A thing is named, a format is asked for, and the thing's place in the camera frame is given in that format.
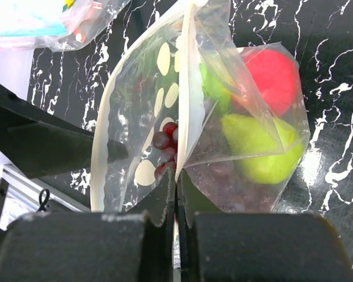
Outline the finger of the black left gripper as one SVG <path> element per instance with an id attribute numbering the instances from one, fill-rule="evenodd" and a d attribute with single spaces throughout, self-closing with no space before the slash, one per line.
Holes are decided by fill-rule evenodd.
<path id="1" fill-rule="evenodd" d="M 94 133 L 20 99 L 0 84 L 0 151 L 29 179 L 91 167 Z"/>

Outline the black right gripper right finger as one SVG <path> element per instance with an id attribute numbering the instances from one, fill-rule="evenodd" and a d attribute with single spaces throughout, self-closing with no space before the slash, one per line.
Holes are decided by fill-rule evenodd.
<path id="1" fill-rule="evenodd" d="M 182 281 L 353 281 L 344 246 L 321 216 L 224 213 L 187 172 L 176 203 Z"/>

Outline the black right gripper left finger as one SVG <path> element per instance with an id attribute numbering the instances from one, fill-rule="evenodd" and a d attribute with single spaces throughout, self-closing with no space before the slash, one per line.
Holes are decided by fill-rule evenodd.
<path id="1" fill-rule="evenodd" d="M 0 281 L 172 281 L 174 176 L 125 213 L 21 216 L 0 244 Z"/>

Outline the dark purple grape bunch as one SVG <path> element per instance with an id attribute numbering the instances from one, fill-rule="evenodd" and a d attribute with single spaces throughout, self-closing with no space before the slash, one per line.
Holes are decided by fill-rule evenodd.
<path id="1" fill-rule="evenodd" d="M 175 122 L 164 124 L 161 131 L 154 134 L 152 145 L 161 151 L 158 166 L 154 172 L 155 179 L 158 180 L 165 169 L 177 168 L 178 125 Z"/>

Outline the smooth green apple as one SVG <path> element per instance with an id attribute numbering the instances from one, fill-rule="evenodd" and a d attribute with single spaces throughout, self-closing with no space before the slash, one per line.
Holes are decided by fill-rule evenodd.
<path id="1" fill-rule="evenodd" d="M 237 167 L 254 183 L 278 184 L 289 179 L 304 152 L 296 129 L 278 117 L 273 121 L 278 141 L 254 117 L 228 114 L 221 118 L 232 154 L 243 157 L 236 161 Z"/>

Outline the clear zip top bag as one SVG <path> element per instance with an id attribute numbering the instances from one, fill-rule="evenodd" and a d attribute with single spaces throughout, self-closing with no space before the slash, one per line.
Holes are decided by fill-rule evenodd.
<path id="1" fill-rule="evenodd" d="M 280 118 L 296 129 L 305 152 L 310 131 L 301 82 L 289 110 L 278 116 L 263 100 L 244 56 L 272 49 L 294 60 L 298 71 L 299 66 L 280 43 L 237 48 L 230 10 L 230 1 L 177 1 L 124 53 L 99 108 L 91 160 L 92 211 L 129 210 L 156 188 L 161 151 L 152 138 L 168 122 L 178 125 L 175 180 L 187 172 L 224 212 L 274 208 L 293 173 L 278 184 L 249 180 L 236 165 L 243 157 L 232 154 L 221 118 L 251 116 L 276 141 L 273 118 Z M 201 63 L 231 93 L 225 114 L 218 101 L 203 93 Z"/>

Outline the green star fruit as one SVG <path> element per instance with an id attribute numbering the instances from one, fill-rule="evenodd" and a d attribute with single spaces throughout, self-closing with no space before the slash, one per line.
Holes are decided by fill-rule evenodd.
<path id="1" fill-rule="evenodd" d="M 227 113 L 231 102 L 230 91 L 215 77 L 214 74 L 207 70 L 203 63 L 199 65 L 199 68 L 202 76 L 202 90 L 205 97 L 213 102 L 218 101 L 218 110 L 222 114 Z"/>

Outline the bright red apple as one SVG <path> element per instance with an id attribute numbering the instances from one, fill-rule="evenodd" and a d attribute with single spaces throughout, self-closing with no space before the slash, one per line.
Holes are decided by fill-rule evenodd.
<path id="1" fill-rule="evenodd" d="M 245 55 L 244 62 L 268 107 L 278 116 L 286 113 L 300 89 L 294 60 L 279 51 L 263 49 Z"/>

